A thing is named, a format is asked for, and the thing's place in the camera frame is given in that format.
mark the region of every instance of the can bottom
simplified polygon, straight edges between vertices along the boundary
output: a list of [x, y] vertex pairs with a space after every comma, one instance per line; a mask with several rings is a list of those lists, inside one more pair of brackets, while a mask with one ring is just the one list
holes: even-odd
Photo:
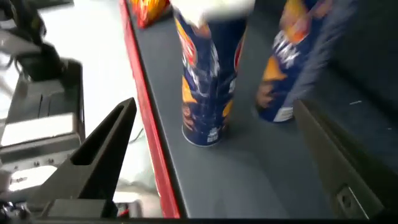
[[182, 135], [184, 136], [184, 138], [189, 143], [193, 144], [194, 146], [198, 146], [198, 147], [211, 147], [211, 146], [214, 146], [215, 144], [219, 143], [222, 139], [222, 138], [219, 138], [219, 139], [217, 139], [217, 141], [215, 141], [214, 143], [211, 143], [209, 145], [199, 145], [199, 144], [196, 144], [196, 143], [192, 142], [191, 140], [189, 140], [189, 138], [187, 138], [187, 136], [185, 135], [185, 132], [184, 132], [184, 125], [181, 126], [181, 132], [182, 132]]

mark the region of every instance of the white can lid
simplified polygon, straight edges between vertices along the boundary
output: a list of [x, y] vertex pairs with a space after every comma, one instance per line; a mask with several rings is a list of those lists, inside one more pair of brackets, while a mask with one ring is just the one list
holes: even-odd
[[208, 21], [223, 21], [250, 14], [256, 0], [170, 0], [185, 21], [196, 27]]

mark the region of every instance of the orange snack bag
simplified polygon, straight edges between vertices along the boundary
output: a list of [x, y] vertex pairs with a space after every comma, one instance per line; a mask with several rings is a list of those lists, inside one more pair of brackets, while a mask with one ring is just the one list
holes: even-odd
[[153, 23], [169, 6], [169, 0], [131, 0], [132, 10], [137, 17], [137, 25], [146, 28]]

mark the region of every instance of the red metal edge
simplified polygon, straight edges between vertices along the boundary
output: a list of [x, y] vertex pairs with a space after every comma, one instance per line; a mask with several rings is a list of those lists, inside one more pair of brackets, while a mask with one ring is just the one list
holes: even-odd
[[131, 29], [129, 13], [127, 11], [126, 0], [120, 0], [122, 22], [124, 26], [124, 41], [129, 55], [132, 75], [136, 81], [138, 92], [138, 102], [141, 111], [142, 122], [146, 131], [149, 150], [154, 166], [156, 186], [160, 194], [160, 204], [162, 206], [164, 218], [180, 218], [177, 202], [174, 197], [172, 184], [169, 178], [167, 165], [160, 144], [159, 134], [156, 127], [154, 114], [149, 101], [148, 90], [145, 84], [144, 72], [140, 62], [139, 49], [136, 38]]

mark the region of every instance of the pringles can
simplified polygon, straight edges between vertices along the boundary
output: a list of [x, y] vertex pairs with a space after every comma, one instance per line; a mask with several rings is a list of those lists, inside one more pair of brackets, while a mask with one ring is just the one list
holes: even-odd
[[247, 16], [189, 24], [175, 11], [182, 45], [182, 132], [197, 146], [210, 146], [224, 135], [244, 41]]
[[288, 0], [256, 95], [259, 116], [293, 118], [293, 102], [312, 89], [331, 48], [355, 11], [356, 0]]

